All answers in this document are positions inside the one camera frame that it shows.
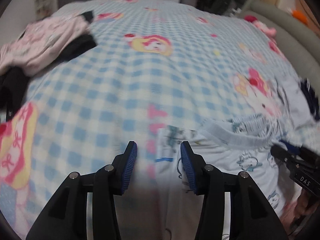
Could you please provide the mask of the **person's right hand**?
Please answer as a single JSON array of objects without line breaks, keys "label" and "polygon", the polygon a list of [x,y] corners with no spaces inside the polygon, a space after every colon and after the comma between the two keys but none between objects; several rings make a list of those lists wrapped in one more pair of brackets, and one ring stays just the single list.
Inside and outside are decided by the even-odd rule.
[{"label": "person's right hand", "polygon": [[297,199],[297,205],[294,210],[295,218],[301,216],[309,216],[315,212],[318,203],[314,203],[313,206],[308,207],[310,194],[302,189],[300,196]]}]

